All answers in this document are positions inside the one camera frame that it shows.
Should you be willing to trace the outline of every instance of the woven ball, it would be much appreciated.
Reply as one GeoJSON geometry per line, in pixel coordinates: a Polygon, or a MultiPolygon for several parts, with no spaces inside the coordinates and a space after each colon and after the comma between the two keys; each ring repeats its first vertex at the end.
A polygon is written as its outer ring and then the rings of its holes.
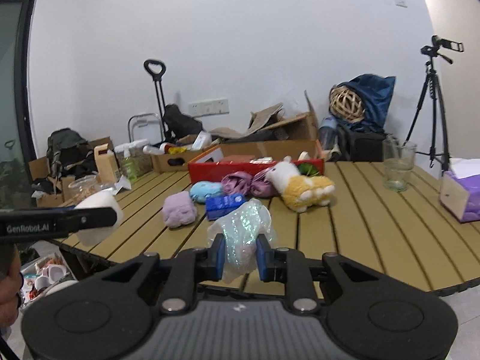
{"type": "Polygon", "coordinates": [[[365,118],[362,99],[346,86],[333,87],[330,91],[330,112],[349,123],[356,123],[365,118]]]}

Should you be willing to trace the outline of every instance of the black door frame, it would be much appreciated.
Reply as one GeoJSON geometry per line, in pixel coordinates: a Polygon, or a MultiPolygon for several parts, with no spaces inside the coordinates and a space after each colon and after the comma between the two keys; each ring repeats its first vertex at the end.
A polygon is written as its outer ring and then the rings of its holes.
{"type": "Polygon", "coordinates": [[[25,168],[28,171],[28,162],[37,158],[33,145],[32,128],[30,126],[30,112],[28,109],[28,41],[30,24],[32,21],[35,0],[0,0],[0,3],[21,3],[20,19],[18,21],[17,39],[15,42],[15,56],[13,67],[15,110],[17,116],[18,135],[22,148],[25,168]]]}

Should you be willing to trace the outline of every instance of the table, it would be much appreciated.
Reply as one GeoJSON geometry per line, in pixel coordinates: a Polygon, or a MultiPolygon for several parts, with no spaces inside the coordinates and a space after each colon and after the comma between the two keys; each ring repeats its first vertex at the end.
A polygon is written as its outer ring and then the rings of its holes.
{"type": "MultiPolygon", "coordinates": [[[[336,251],[442,295],[480,284],[480,222],[460,224],[438,203],[440,181],[419,167],[410,188],[400,193],[383,186],[383,172],[381,163],[326,163],[325,175],[335,182],[335,199],[328,207],[312,207],[303,214],[287,209],[280,198],[262,200],[272,215],[276,246],[296,248],[316,259],[336,251]]],[[[169,258],[183,249],[203,247],[210,225],[204,205],[197,206],[196,222],[179,230],[169,230],[160,212],[167,196],[190,187],[187,172],[144,175],[131,191],[117,195],[124,220],[110,237],[93,247],[78,243],[76,235],[57,241],[74,254],[114,263],[146,251],[169,258]]],[[[258,271],[232,283],[205,284],[284,294],[282,284],[261,282],[258,271]]]]}

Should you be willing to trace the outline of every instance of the finger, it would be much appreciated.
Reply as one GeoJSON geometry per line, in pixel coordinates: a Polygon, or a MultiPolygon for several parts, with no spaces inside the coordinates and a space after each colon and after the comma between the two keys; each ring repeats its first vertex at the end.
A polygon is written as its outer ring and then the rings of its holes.
{"type": "Polygon", "coordinates": [[[12,279],[16,279],[20,274],[20,268],[22,263],[20,262],[20,255],[18,254],[18,249],[15,246],[15,254],[13,255],[13,261],[10,264],[10,269],[8,270],[8,276],[12,279]]]}
{"type": "Polygon", "coordinates": [[[0,307],[15,297],[22,285],[22,277],[17,274],[15,278],[7,276],[0,282],[0,307]]]}
{"type": "Polygon", "coordinates": [[[17,297],[14,297],[9,302],[0,305],[0,327],[13,325],[18,316],[17,306],[17,297]]]}

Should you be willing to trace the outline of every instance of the purple fabric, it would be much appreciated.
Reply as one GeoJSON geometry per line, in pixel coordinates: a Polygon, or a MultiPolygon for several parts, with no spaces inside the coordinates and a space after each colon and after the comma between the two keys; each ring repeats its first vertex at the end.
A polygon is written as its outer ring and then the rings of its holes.
{"type": "Polygon", "coordinates": [[[169,228],[176,228],[194,222],[197,208],[191,201],[188,191],[182,191],[165,199],[162,214],[165,225],[169,228]]]}
{"type": "Polygon", "coordinates": [[[222,179],[222,189],[227,195],[241,193],[246,195],[250,190],[252,176],[243,171],[231,173],[222,179]]]}
{"type": "Polygon", "coordinates": [[[459,183],[470,196],[466,203],[465,212],[460,222],[472,222],[480,220],[480,175],[474,175],[466,178],[456,178],[452,171],[447,173],[454,181],[459,183]]]}
{"type": "Polygon", "coordinates": [[[273,184],[265,179],[265,174],[271,169],[263,169],[261,172],[258,172],[251,181],[250,193],[258,198],[271,198],[273,196],[278,196],[278,192],[273,186],[273,184]]]}

